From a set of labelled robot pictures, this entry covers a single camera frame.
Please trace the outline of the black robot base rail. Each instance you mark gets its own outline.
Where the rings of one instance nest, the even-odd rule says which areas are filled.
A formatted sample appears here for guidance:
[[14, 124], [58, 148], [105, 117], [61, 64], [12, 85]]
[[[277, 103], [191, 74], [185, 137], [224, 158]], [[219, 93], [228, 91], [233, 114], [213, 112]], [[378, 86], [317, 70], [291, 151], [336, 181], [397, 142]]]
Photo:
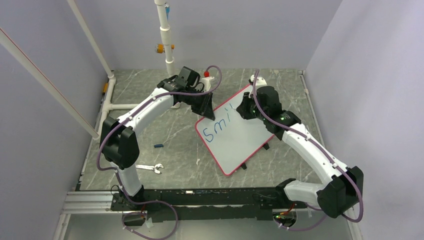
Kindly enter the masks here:
[[271, 221], [275, 214], [306, 209], [274, 187], [146, 189], [142, 197], [126, 199], [113, 193], [111, 211], [144, 212], [155, 223], [171, 220], [256, 219]]

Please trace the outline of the pink framed whiteboard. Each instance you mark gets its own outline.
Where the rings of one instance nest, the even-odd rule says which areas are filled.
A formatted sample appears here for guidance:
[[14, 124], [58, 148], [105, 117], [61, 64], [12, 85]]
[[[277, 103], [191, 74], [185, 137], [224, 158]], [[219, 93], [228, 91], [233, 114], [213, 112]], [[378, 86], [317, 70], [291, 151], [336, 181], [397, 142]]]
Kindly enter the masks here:
[[245, 120], [236, 111], [243, 94], [252, 87], [246, 85], [214, 109], [215, 120], [199, 119], [194, 128], [225, 176], [233, 174], [274, 135], [259, 119]]

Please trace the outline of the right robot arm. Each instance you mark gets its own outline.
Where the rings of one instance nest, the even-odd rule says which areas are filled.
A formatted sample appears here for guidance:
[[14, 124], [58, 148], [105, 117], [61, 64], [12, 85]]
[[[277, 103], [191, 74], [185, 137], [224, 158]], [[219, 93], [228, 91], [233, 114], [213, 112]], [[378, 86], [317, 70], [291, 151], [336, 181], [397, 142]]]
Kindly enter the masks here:
[[348, 167], [317, 142], [299, 117], [282, 108], [279, 94], [272, 86], [244, 92], [236, 111], [244, 120], [262, 121], [266, 130], [295, 150], [321, 181], [320, 184], [294, 178], [283, 181], [276, 187], [275, 194], [280, 207], [303, 202], [318, 207], [331, 218], [344, 215], [356, 204], [363, 207], [362, 170], [357, 166]]

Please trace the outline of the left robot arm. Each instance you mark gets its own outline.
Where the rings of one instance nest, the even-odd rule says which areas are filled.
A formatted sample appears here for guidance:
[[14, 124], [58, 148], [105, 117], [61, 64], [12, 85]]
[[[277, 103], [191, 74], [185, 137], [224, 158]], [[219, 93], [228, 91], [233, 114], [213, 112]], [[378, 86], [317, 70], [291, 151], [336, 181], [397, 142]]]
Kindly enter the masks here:
[[208, 70], [200, 75], [184, 66], [179, 74], [161, 80], [135, 108], [103, 121], [96, 165], [100, 171], [104, 170], [101, 156], [110, 163], [109, 169], [115, 172], [119, 190], [125, 195], [123, 202], [129, 209], [137, 210], [144, 203], [144, 186], [136, 168], [141, 133], [177, 103], [185, 103], [193, 113], [214, 120], [213, 91], [220, 83], [221, 79], [210, 76]]

